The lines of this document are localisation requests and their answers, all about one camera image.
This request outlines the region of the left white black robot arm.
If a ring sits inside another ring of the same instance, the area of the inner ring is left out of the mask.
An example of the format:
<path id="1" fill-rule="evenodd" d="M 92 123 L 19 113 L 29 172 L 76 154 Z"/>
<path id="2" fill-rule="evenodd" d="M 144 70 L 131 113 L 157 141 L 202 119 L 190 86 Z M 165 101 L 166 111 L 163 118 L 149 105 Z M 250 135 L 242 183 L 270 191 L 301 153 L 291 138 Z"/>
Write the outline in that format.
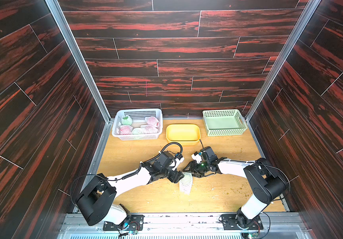
<path id="1" fill-rule="evenodd" d="M 183 161 L 181 153 L 174 155 L 164 151 L 151 160 L 141 162 L 138 169 L 129 173 L 112 177 L 100 173 L 73 197 L 73 201 L 89 226 L 104 221 L 124 229 L 129 224 L 131 214 L 123 205 L 115 205 L 114 200 L 125 192 L 159 179 L 166 178 L 178 183 L 184 175 L 177 167 Z"/>

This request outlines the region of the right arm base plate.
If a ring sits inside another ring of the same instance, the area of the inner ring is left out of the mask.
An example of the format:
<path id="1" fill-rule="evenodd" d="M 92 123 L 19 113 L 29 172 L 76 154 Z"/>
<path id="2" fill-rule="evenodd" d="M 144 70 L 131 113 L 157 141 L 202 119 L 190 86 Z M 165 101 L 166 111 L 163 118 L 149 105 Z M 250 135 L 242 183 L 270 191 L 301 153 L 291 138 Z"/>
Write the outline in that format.
<path id="1" fill-rule="evenodd" d="M 260 216 L 248 219 L 246 216 L 238 214 L 222 214 L 219 218 L 224 230 L 255 230 L 260 231 L 264 228 Z"/>

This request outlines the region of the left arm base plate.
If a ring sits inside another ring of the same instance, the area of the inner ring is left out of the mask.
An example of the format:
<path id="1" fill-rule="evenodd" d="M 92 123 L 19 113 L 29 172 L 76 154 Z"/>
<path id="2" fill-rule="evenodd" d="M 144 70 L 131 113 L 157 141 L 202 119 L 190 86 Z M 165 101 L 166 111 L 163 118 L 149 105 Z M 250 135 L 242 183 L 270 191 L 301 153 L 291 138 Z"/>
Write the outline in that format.
<path id="1" fill-rule="evenodd" d="M 142 231 L 144 218 L 145 216 L 141 214 L 131 214 L 118 225 L 112 222 L 104 222 L 103 231 Z"/>

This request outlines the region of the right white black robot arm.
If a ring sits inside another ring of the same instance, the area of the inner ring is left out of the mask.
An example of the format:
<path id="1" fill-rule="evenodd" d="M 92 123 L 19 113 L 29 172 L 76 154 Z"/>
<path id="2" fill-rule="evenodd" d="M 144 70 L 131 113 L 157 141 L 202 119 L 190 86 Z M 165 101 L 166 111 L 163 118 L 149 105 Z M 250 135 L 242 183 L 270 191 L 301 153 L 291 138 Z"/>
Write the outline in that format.
<path id="1" fill-rule="evenodd" d="M 183 169 L 193 177 L 207 177 L 207 172 L 246 178 L 252 189 L 250 199 L 236 213 L 237 226 L 248 229 L 259 214 L 279 195 L 290 189 L 287 176 L 265 158 L 256 161 L 211 157 L 197 161 L 198 156 Z"/>

